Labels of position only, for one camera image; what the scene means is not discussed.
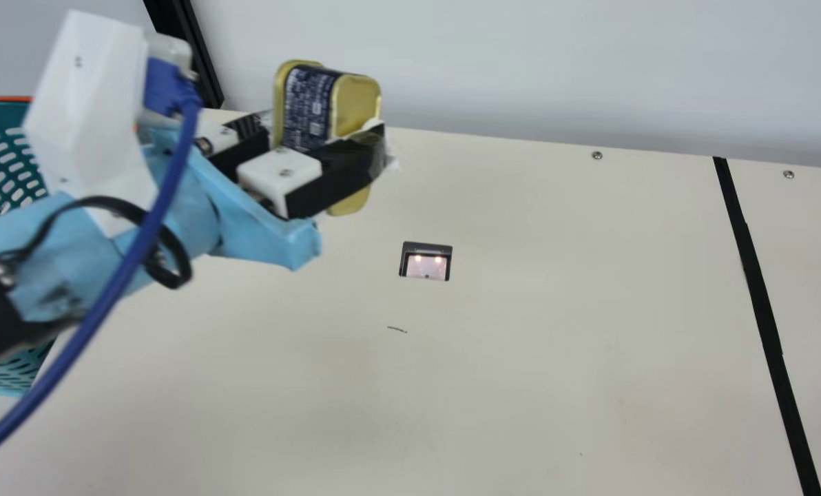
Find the gold tin can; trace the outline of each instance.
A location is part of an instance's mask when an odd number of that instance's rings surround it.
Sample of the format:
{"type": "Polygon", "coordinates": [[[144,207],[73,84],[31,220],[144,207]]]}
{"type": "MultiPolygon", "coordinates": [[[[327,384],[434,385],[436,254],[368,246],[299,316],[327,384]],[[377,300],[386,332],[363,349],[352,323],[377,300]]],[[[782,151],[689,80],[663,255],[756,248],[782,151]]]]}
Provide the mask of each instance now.
{"type": "MultiPolygon", "coordinates": [[[[273,145],[307,152],[358,131],[380,118],[380,85],[369,76],[339,72],[309,60],[290,60],[276,70],[273,145]]],[[[331,216],[361,210],[371,186],[328,208],[331,216]]]]}

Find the metal screw head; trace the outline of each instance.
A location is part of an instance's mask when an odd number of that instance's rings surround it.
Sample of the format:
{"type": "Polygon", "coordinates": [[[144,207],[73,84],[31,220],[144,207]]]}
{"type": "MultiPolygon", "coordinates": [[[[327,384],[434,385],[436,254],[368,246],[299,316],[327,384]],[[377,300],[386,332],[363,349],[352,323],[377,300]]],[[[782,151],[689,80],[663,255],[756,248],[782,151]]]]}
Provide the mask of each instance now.
{"type": "Polygon", "coordinates": [[[13,276],[12,270],[0,262],[0,283],[4,288],[11,289],[16,286],[16,276],[13,276]]]}

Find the white table surface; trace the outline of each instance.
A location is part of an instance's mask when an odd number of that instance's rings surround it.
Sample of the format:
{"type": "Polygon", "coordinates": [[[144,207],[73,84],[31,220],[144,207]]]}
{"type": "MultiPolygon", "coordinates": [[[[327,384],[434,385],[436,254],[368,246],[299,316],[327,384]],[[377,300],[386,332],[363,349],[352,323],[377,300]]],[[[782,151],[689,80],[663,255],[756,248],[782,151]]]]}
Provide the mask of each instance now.
{"type": "Polygon", "coordinates": [[[0,496],[800,493],[710,157],[392,139],[300,272],[124,300],[0,496]],[[407,240],[450,282],[398,277],[407,240]]]}
{"type": "Polygon", "coordinates": [[[750,161],[729,168],[821,484],[821,169],[750,161]]]}

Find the robotic arm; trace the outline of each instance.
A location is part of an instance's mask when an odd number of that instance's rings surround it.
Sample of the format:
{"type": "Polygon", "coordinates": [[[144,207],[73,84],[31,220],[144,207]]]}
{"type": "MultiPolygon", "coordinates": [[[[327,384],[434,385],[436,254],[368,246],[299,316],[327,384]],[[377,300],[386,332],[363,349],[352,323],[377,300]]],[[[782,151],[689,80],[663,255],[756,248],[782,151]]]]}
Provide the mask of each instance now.
{"type": "MultiPolygon", "coordinates": [[[[177,289],[203,254],[303,267],[322,250],[313,217],[366,198],[391,160],[378,118],[340,134],[335,125],[316,147],[308,137],[304,147],[273,142],[254,116],[214,134],[200,126],[208,136],[199,136],[189,62],[184,41],[67,16],[23,125],[49,196],[0,216],[0,358],[80,329],[0,421],[0,442],[44,401],[121,296],[151,282],[177,289]]],[[[303,91],[291,98],[317,97],[303,91]]],[[[322,113],[309,109],[310,119],[322,113]]],[[[300,118],[290,117],[277,135],[300,118]]]]}

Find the navy blue label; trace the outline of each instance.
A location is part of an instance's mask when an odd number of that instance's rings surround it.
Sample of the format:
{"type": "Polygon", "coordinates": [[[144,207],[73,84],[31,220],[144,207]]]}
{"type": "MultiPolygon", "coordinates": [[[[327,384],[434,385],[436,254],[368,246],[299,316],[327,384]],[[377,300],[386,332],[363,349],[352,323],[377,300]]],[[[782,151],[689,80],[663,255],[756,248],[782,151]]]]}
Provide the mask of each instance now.
{"type": "Polygon", "coordinates": [[[331,134],[331,90],[336,70],[299,65],[285,78],[284,147],[308,152],[321,147],[331,134]]]}

